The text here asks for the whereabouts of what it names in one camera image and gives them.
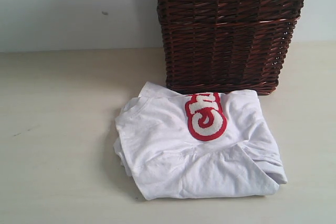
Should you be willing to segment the white t-shirt with red logo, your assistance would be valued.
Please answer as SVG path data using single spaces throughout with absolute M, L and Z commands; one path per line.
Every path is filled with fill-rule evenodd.
M 114 144 L 146 200 L 267 196 L 287 182 L 257 92 L 183 95 L 147 82 Z

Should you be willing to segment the dark brown wicker basket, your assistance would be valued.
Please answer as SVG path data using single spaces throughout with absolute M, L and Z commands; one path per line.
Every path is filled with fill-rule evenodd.
M 272 93 L 304 0 L 157 0 L 166 86 Z

